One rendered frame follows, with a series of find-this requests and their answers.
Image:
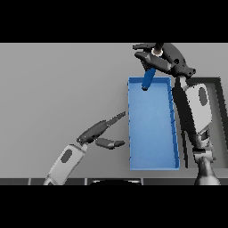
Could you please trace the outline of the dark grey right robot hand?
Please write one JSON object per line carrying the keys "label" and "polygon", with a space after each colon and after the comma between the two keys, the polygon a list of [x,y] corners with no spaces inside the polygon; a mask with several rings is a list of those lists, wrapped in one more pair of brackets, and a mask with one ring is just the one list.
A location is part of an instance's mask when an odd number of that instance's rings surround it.
{"label": "dark grey right robot hand", "polygon": [[134,56],[148,70],[154,68],[173,77],[191,78],[196,69],[190,68],[181,52],[171,43],[143,43],[134,45]]}

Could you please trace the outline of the blue pipe with pale ring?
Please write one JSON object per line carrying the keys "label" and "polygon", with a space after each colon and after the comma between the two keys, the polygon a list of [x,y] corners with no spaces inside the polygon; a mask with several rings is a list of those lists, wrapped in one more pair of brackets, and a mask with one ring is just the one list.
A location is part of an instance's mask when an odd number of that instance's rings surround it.
{"label": "blue pipe with pale ring", "polygon": [[[163,43],[156,43],[155,46],[149,51],[149,53],[160,57],[163,53]],[[151,86],[152,79],[155,76],[156,70],[154,68],[149,67],[144,61],[142,61],[142,66],[144,68],[144,77],[142,81],[142,90],[147,91]]]}

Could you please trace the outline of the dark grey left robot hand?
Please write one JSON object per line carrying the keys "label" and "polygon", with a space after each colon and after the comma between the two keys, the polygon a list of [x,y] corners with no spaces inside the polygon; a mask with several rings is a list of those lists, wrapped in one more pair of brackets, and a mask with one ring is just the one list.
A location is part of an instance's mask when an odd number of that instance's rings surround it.
{"label": "dark grey left robot hand", "polygon": [[95,143],[97,146],[105,149],[113,150],[125,144],[124,141],[112,141],[110,139],[101,138],[101,135],[118,120],[126,115],[125,112],[119,113],[110,120],[102,120],[84,131],[78,138],[77,142],[83,146],[84,144]]}

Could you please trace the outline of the dark grey bin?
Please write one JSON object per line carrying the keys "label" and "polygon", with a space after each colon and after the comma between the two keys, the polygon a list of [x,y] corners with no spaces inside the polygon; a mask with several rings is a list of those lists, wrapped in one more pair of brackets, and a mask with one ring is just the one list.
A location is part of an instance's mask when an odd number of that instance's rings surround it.
{"label": "dark grey bin", "polygon": [[180,87],[183,90],[204,84],[208,90],[208,101],[212,114],[209,124],[209,139],[214,145],[212,165],[215,168],[228,168],[228,108],[225,105],[220,77],[180,77]]}

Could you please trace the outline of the blue bin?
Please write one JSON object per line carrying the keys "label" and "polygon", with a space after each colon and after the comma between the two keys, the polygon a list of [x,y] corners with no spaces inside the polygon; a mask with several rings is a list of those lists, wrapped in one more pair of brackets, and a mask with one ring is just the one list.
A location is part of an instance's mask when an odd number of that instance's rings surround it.
{"label": "blue bin", "polygon": [[153,78],[147,91],[142,90],[142,83],[142,77],[127,81],[130,169],[178,170],[171,78]]}

